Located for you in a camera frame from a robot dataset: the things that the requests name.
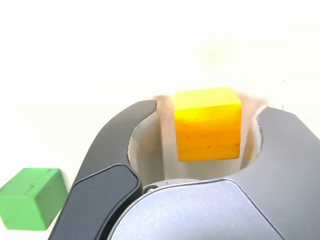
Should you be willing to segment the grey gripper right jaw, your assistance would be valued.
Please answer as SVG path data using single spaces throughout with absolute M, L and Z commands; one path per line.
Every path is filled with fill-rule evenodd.
M 294 114 L 263 108 L 238 171 L 230 160 L 180 162 L 182 181 L 135 200 L 111 240 L 317 240 L 320 141 Z

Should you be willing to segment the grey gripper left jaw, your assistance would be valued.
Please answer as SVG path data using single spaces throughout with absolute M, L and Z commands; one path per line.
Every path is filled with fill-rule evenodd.
M 157 107 L 154 99 L 136 102 L 103 126 L 79 168 L 49 239 L 108 238 L 120 215 L 144 193 L 128 149 L 136 127 L 153 117 Z

